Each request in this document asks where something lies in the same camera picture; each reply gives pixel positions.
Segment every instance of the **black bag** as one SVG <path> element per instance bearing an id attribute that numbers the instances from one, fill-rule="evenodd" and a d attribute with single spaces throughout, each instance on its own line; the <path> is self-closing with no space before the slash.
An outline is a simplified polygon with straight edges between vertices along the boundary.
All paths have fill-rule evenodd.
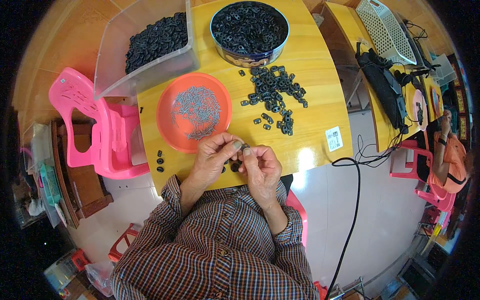
<path id="1" fill-rule="evenodd" d="M 404 118 L 407 115 L 402 87 L 398 84 L 389 69 L 391 60 L 378 56 L 372 48 L 360 55 L 360 43 L 357 43 L 355 58 L 363 70 L 365 77 L 380 100 L 385 113 L 395 129 L 405 130 Z"/>

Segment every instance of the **plaid shirt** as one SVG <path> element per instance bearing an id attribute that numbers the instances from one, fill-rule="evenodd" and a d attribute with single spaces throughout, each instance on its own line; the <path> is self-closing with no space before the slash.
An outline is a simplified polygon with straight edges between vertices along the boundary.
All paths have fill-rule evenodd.
<path id="1" fill-rule="evenodd" d="M 182 217 L 176 176 L 111 275 L 117 299 L 319 299 L 298 211 L 272 236 L 248 186 L 206 191 Z"/>

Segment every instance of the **plastic bag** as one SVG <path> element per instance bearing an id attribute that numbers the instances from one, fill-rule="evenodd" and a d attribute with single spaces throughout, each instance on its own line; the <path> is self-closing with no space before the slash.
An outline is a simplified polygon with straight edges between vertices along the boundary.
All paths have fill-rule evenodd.
<path id="1" fill-rule="evenodd" d="M 91 284 L 96 287 L 105 297 L 113 295 L 110 285 L 110 275 L 113 271 L 113 264 L 110 261 L 100 262 L 96 264 L 86 264 L 85 270 Z"/>

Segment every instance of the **yellow table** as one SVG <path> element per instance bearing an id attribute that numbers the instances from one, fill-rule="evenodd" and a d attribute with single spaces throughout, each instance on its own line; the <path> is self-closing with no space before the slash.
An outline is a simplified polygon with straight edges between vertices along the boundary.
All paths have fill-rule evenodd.
<path id="1" fill-rule="evenodd" d="M 356 59 L 354 57 L 355 53 L 357 52 L 357 42 L 361 41 L 362 45 L 360 47 L 360 52 L 368 52 L 369 48 L 373 48 L 375 51 L 375 46 L 373 45 L 372 39 L 370 38 L 370 34 L 365 28 L 365 25 L 361 21 L 360 17 L 358 16 L 357 12 L 354 8 L 347 7 L 344 5 L 339 5 L 335 3 L 326 2 L 326 7 L 324 10 L 324 23 L 322 23 L 320 29 L 324 34 L 324 37 L 329 45 L 330 50 L 337 51 L 341 53 L 343 57 L 341 57 L 342 62 L 353 63 L 357 64 Z M 330 35 L 331 41 L 328 40 L 326 33 L 334 33 Z M 404 67 L 401 65 L 394 65 L 390 71 L 393 73 L 395 70 L 399 70 L 404 72 Z M 372 116 L 373 116 L 373 125 L 375 128 L 375 139 L 377 144 L 377 152 L 384 151 L 391 147 L 391 142 L 394 137 L 399 134 L 398 129 L 394 129 L 392 123 L 390 122 L 389 118 L 385 114 L 385 111 L 378 100 L 375 92 L 373 91 L 372 87 L 366 80 L 363 73 L 363 82 L 366 84 L 370 107 L 372 109 Z M 433 100 L 432 100 L 432 88 L 435 88 L 438 94 L 440 94 L 440 87 L 429 77 L 424 78 L 425 84 L 425 92 L 427 93 L 427 98 L 425 101 L 428 102 L 429 113 L 430 113 L 430 121 L 437 119 L 439 116 L 435 115 L 433 111 Z M 407 113 L 410 119 L 416 120 L 417 117 L 413 115 L 413 96 L 415 94 L 415 88 L 412 84 L 407 84 L 404 88 L 404 93 L 406 97 L 406 108 Z M 440 115 L 443 114 L 443 100 L 442 96 L 439 96 L 440 101 L 440 108 L 441 112 Z M 410 122 L 407 118 L 405 118 L 405 124 L 410 126 L 408 129 L 408 134 L 403 135 L 403 139 L 410 137 L 411 135 L 417 133 L 420 129 L 417 122 Z"/>
<path id="2" fill-rule="evenodd" d="M 296 75 L 295 82 L 305 88 L 308 108 L 303 108 L 293 97 L 284 96 L 287 109 L 293 111 L 294 134 L 283 135 L 276 128 L 276 121 L 281 120 L 278 113 L 265 110 L 263 103 L 255 106 L 240 105 L 241 100 L 254 92 L 254 87 L 247 74 L 241 77 L 240 69 L 224 61 L 217 53 L 210 35 L 209 24 L 212 16 L 222 7 L 234 0 L 218 0 L 192 9 L 194 34 L 198 46 L 203 72 L 216 77 L 230 93 L 232 101 L 232 119 L 228 132 L 236 134 L 250 145 L 265 144 L 275 151 L 282 163 L 282 175 L 292 174 L 328 164 L 338 158 L 352 156 L 352 143 L 347 109 L 340 80 L 325 41 L 314 20 L 302 1 L 265 0 L 263 2 L 276 7 L 290 24 L 290 36 L 283 53 L 272 64 L 284 65 L 288 73 Z M 156 106 L 163 90 L 170 83 L 155 86 L 138 95 L 138 107 L 143 107 L 140 125 L 152 178 L 159 192 L 168 177 L 177 174 L 184 179 L 190 172 L 195 155 L 178 152 L 171 148 L 160 136 L 156 125 Z M 275 123 L 272 129 L 263 129 L 264 121 L 255 125 L 253 120 L 266 112 Z M 343 147 L 330 152 L 325 131 L 339 126 Z M 163 173 L 157 172 L 157 152 L 162 150 L 165 160 Z M 229 166 L 227 171 L 209 189 L 225 188 L 245 184 L 246 180 L 239 173 L 233 173 Z"/>

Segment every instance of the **red plastic bag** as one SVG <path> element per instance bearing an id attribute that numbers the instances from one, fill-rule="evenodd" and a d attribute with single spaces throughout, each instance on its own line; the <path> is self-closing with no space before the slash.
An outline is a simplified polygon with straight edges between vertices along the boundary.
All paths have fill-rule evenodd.
<path id="1" fill-rule="evenodd" d="M 318 281 L 315 281 L 313 285 L 315 285 L 318 289 L 318 293 L 320 294 L 320 300 L 325 300 L 325 297 L 328 292 L 327 286 L 322 287 L 322 285 L 320 285 L 320 282 Z"/>

